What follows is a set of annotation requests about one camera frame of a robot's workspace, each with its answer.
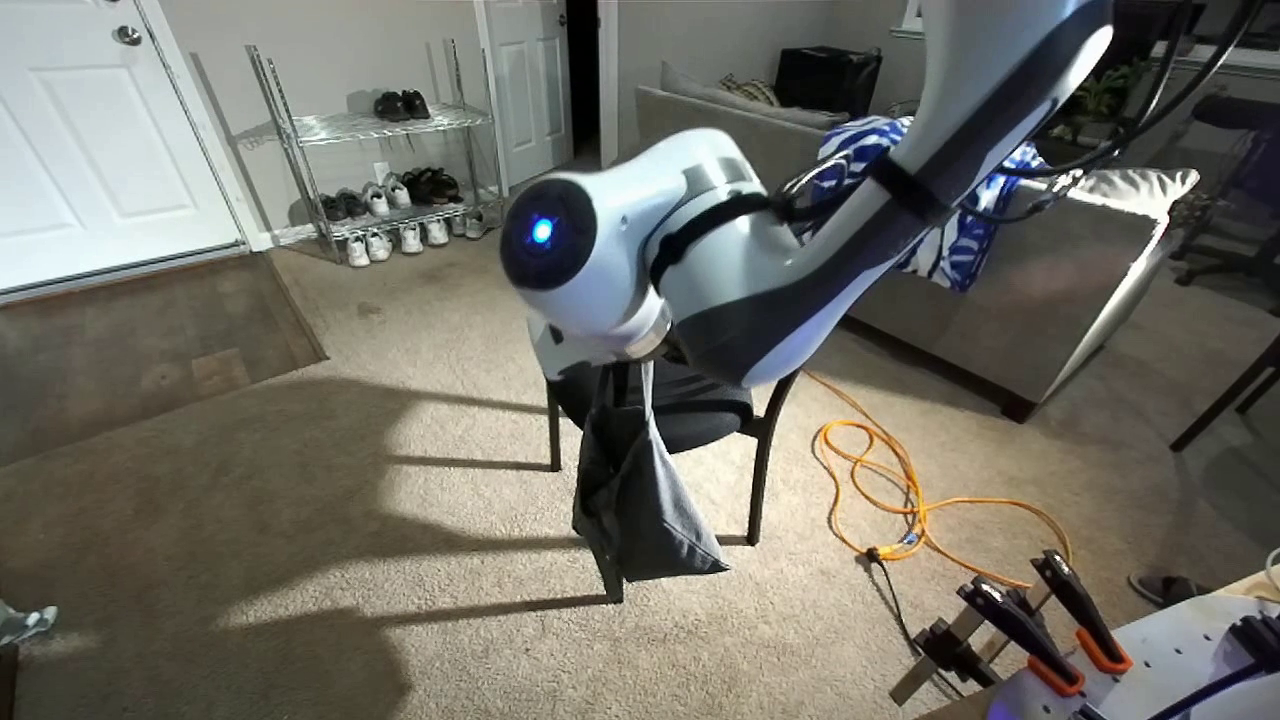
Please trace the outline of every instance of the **blue cloth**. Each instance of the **blue cloth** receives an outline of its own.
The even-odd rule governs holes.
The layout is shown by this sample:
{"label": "blue cloth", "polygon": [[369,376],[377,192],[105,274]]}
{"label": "blue cloth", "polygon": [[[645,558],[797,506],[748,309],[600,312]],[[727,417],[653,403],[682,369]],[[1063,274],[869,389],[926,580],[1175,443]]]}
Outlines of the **blue cloth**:
{"label": "blue cloth", "polygon": [[[825,166],[814,180],[814,201],[829,204],[843,188],[858,188],[873,161],[879,161],[888,148],[895,148],[914,128],[914,117],[859,117],[829,133],[820,161],[841,154],[843,165]],[[1020,142],[1006,166],[1041,166],[1045,154],[1032,142]],[[1016,174],[992,170],[974,188],[974,201],[931,229],[916,253],[905,258],[908,271],[927,274],[942,289],[967,290],[996,242],[1002,215],[1016,196]]]}

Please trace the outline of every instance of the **metal shelving unit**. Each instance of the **metal shelving unit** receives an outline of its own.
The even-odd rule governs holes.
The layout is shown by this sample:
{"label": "metal shelving unit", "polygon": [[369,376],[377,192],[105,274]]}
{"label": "metal shelving unit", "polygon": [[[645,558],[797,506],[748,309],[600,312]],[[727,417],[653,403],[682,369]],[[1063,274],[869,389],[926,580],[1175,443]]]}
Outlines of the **metal shelving unit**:
{"label": "metal shelving unit", "polygon": [[[482,174],[478,174],[478,128],[488,128],[488,117],[470,103],[433,103],[433,117],[425,119],[379,119],[379,117],[360,117],[360,111],[336,111],[336,117],[298,117],[288,103],[288,92],[280,83],[278,60],[268,60],[257,45],[243,49],[248,64],[257,71],[257,83],[265,92],[265,103],[271,119],[265,128],[251,128],[240,136],[240,148],[261,148],[280,138],[288,170],[310,201],[315,229],[327,242],[327,253],[346,253],[346,238],[369,229],[397,229],[407,220],[460,220],[478,212],[482,204]],[[413,209],[393,209],[393,212],[369,212],[351,220],[334,220],[321,204],[321,180],[311,170],[311,148],[346,148],[346,142],[385,142],[385,138],[413,138],[413,136],[463,136],[463,154],[470,154],[470,204],[413,204]]]}

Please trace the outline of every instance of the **door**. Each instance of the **door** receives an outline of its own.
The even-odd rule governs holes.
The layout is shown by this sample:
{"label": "door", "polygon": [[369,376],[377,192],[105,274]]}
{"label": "door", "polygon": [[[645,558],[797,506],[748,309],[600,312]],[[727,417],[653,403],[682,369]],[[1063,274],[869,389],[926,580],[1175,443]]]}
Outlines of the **door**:
{"label": "door", "polygon": [[0,290],[237,242],[133,0],[0,0]]}
{"label": "door", "polygon": [[563,0],[486,0],[510,188],[568,165]]}

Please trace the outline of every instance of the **black bag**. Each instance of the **black bag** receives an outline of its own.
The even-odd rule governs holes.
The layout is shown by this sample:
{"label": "black bag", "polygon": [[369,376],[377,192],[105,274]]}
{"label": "black bag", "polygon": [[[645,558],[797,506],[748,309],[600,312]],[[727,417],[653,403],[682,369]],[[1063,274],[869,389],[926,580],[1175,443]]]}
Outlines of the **black bag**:
{"label": "black bag", "polygon": [[879,50],[784,49],[777,64],[777,99],[869,117],[879,80]]}

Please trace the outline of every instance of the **carpet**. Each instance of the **carpet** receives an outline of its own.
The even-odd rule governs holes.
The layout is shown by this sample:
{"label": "carpet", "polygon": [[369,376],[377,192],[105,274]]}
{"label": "carpet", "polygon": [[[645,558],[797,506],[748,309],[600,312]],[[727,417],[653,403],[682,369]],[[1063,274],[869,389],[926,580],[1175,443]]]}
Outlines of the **carpet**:
{"label": "carpet", "polygon": [[[829,536],[808,434],[843,417],[801,378],[777,434],[765,543],[733,570],[627,585],[603,604],[574,536],[581,430],[545,472],[545,378],[498,242],[278,268],[334,361],[0,466],[0,591],[59,604],[26,645],[20,720],[774,720],[920,714],[914,665]],[[1278,320],[1164,274],[1109,352],[1030,424],[837,333],[814,371],[908,443],[927,497],[1025,497],[1059,514],[1109,618],[1125,576],[1245,576],[1280,543],[1280,396],[1167,438]],[[751,438],[675,454],[703,521],[741,536]],[[895,521],[851,503],[858,540]],[[1030,576],[1045,533],[956,511],[942,540]],[[956,615],[956,570],[892,568],[914,626]]]}
{"label": "carpet", "polygon": [[324,361],[268,257],[0,309],[0,465]]}

